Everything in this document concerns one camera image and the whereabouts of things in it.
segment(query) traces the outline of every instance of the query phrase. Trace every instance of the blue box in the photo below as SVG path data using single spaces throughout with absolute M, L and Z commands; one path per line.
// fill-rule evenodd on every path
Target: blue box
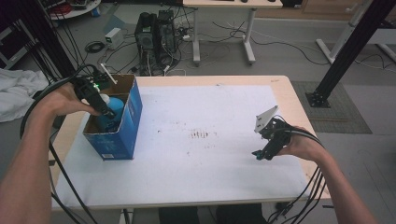
M 102 93 L 120 98 L 125 103 L 120 127 L 114 133 L 100 133 L 96 116 L 90 116 L 83 134 L 104 161 L 131 160 L 134 157 L 134 144 L 143 107 L 142 100 L 134 75 L 113 77 L 118 84 L 112 83 L 111 87 Z

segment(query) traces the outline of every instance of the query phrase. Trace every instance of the table leg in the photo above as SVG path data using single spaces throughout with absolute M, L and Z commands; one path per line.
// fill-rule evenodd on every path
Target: table leg
M 251 48 L 250 45 L 250 36 L 251 36 L 251 30 L 253 28 L 253 22 L 254 22 L 254 16 L 256 14 L 257 8 L 252 8 L 250 10 L 249 16 L 248 16 L 248 26 L 247 26 L 247 34 L 243 36 L 244 38 L 244 46 L 245 50 L 247 52 L 247 58 L 250 64 L 253 64 L 256 62 L 256 59 L 254 58 L 253 54 L 253 49 Z
M 199 51 L 199 36 L 198 36 L 198 8 L 194 9 L 194 39 L 192 40 L 192 53 L 193 61 L 198 67 L 201 61 L 201 55 Z

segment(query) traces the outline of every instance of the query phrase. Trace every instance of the hand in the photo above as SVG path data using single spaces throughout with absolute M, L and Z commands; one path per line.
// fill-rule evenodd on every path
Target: hand
M 100 115 L 91 106 L 83 104 L 76 96 L 73 85 L 66 83 L 57 90 L 44 97 L 35 107 L 33 114 L 41 114 L 55 118 L 77 111 L 86 111 L 95 116 Z
M 293 134 L 289 144 L 282 148 L 277 154 L 277 156 L 281 155 L 292 155 L 307 161 L 318 163 L 323 160 L 323 157 L 330 154 L 328 154 L 326 149 L 316 141 L 299 134 Z

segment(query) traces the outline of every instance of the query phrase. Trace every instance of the blue object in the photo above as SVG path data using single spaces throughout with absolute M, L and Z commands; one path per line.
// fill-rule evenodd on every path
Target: blue object
M 99 131 L 101 133 L 114 133 L 120 126 L 124 102 L 116 97 L 109 97 L 107 106 L 114 111 L 116 117 L 109 119 L 107 116 L 101 115 L 97 118 Z

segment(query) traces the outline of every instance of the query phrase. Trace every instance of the computer tower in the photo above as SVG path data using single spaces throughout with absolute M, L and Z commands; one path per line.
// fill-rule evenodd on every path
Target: computer tower
M 160 10 L 158 13 L 158 30 L 163 48 L 175 53 L 177 50 L 175 39 L 174 11 Z
M 151 76 L 152 67 L 160 61 L 161 39 L 158 37 L 157 15 L 143 12 L 134 30 L 137 49 L 139 51 L 140 76 Z

